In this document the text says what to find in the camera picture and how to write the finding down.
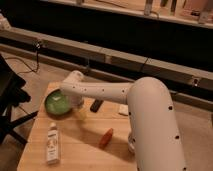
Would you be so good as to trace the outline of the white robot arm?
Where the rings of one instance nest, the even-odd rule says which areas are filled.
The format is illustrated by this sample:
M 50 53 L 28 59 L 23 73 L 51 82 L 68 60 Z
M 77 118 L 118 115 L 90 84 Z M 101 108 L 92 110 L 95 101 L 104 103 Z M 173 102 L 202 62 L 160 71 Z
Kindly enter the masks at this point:
M 85 97 L 128 106 L 138 171 L 187 171 L 173 101 L 165 84 L 153 77 L 133 83 L 91 83 L 74 70 L 60 84 L 73 107 Z

